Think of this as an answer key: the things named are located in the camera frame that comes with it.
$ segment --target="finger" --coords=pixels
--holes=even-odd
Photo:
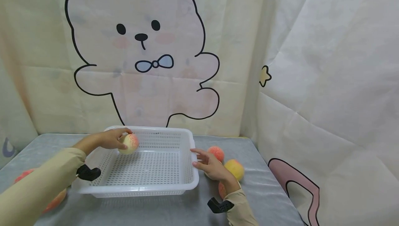
[[[197,159],[199,159],[199,160],[207,160],[208,157],[207,156],[203,156],[203,155],[197,155]]]
[[[115,129],[115,134],[118,135],[118,137],[121,137],[124,133],[132,134],[133,132],[129,128],[117,128]]]
[[[193,166],[199,170],[205,171],[206,173],[210,172],[211,169],[209,165],[205,165],[201,162],[193,162]]]
[[[124,145],[124,144],[122,144],[119,141],[116,141],[115,144],[116,144],[116,148],[118,148],[118,149],[121,149],[121,150],[126,150],[127,149],[127,145]]]
[[[198,153],[200,155],[204,155],[206,157],[210,156],[210,153],[205,152],[204,150],[201,150],[201,149],[193,148],[193,149],[190,149],[190,151],[193,152],[193,153]]]

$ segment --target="right hand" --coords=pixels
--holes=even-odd
[[[205,171],[210,179],[216,181],[227,181],[234,177],[222,163],[212,153],[205,152],[201,149],[190,149],[193,153],[198,153],[198,162],[193,162],[193,166],[199,170]]]

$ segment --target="fabric backdrop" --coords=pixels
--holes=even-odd
[[[397,225],[397,0],[65,1],[0,0],[7,156],[123,123],[243,135],[307,225]]]

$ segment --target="pink peach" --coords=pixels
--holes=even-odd
[[[225,199],[225,197],[226,197],[226,188],[224,187],[224,185],[221,183],[221,182],[219,182],[219,195],[220,195],[220,197],[224,200]]]
[[[218,147],[218,146],[211,146],[211,147],[208,149],[208,152],[209,152],[209,153],[212,153],[213,155],[215,155],[215,157],[216,157],[220,162],[223,161],[223,159],[224,159],[224,152],[223,152],[223,150],[222,150],[220,147]]]

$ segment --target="black wrist strap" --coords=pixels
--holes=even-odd
[[[213,213],[225,213],[231,210],[234,207],[234,204],[230,201],[223,201],[219,203],[214,197],[208,201],[208,207],[212,210]]]
[[[101,170],[99,168],[94,168],[93,170],[91,170],[86,164],[79,167],[76,172],[77,177],[87,181],[94,181],[100,175]]]

